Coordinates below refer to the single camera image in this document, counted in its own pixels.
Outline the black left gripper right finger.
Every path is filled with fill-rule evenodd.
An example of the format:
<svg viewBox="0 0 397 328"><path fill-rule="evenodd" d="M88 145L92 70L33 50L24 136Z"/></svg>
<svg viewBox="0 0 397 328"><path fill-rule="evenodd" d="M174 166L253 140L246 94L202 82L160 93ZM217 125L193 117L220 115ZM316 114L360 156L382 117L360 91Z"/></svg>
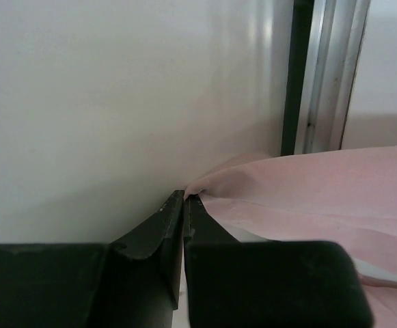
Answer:
<svg viewBox="0 0 397 328"><path fill-rule="evenodd" d="M184 269L192 327L372 327L350 256L329 241L240 242L184 203Z"/></svg>

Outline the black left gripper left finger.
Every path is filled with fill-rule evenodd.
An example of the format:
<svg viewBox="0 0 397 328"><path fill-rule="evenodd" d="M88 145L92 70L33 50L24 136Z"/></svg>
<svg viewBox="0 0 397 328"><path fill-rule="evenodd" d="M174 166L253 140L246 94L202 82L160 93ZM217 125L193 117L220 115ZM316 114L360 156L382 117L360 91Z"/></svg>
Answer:
<svg viewBox="0 0 397 328"><path fill-rule="evenodd" d="M0 244L0 327L170 327L183 197L112 243Z"/></svg>

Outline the pink trousers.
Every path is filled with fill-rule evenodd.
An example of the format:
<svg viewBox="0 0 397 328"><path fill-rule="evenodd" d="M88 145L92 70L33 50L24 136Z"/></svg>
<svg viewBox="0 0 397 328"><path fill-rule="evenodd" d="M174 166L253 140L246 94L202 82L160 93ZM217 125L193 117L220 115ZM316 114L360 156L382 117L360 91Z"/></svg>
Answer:
<svg viewBox="0 0 397 328"><path fill-rule="evenodd" d="M279 241L333 241L349 253L377 327L397 327L397 146L244 156L192 182L218 222Z"/></svg>

